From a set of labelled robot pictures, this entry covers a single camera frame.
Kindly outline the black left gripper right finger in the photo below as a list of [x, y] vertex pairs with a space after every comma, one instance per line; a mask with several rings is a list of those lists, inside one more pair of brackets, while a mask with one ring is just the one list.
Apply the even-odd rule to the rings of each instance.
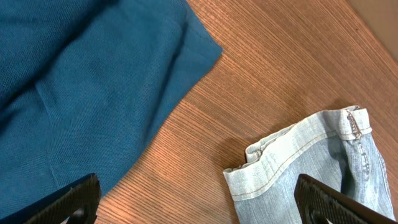
[[303, 224], [397, 224], [307, 174], [298, 176], [294, 198]]

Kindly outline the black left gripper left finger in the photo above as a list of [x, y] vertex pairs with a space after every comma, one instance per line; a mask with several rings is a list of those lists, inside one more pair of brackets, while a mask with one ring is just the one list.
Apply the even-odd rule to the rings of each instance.
[[25, 223], [93, 224], [100, 199], [100, 181], [88, 174], [30, 205]]

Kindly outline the light blue denim shorts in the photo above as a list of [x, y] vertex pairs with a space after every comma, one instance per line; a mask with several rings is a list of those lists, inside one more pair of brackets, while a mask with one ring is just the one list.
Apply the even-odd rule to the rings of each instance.
[[241, 223], [300, 223], [294, 199], [300, 174], [394, 218], [366, 109], [317, 112], [248, 146], [245, 156], [243, 165], [223, 172]]

